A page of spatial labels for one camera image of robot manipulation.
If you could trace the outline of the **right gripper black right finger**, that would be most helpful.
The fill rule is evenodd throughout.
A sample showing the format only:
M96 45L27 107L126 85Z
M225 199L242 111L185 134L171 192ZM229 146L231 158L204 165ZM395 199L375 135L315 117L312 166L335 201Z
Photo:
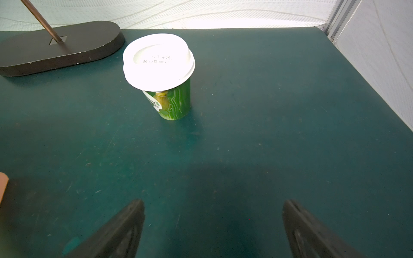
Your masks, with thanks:
M294 258L364 258L295 200L286 200L282 219Z

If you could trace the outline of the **green yogurt cup white lid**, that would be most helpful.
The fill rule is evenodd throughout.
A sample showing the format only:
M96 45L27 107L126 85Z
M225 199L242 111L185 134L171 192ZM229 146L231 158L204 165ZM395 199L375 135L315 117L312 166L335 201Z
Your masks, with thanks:
M187 43L168 33L130 43L123 53L127 82L141 90L165 120L178 120L191 109L190 78L196 62Z

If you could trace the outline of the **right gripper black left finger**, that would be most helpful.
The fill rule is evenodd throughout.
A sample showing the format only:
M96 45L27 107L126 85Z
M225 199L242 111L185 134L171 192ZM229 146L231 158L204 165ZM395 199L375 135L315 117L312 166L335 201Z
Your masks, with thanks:
M135 258L145 221L145 206L136 199L113 216L67 258Z

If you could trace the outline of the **pink plastic basket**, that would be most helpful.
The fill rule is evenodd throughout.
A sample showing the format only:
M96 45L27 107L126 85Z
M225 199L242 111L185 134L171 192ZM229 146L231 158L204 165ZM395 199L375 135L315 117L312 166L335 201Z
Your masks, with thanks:
M0 203L2 202L9 178L6 174L0 172Z

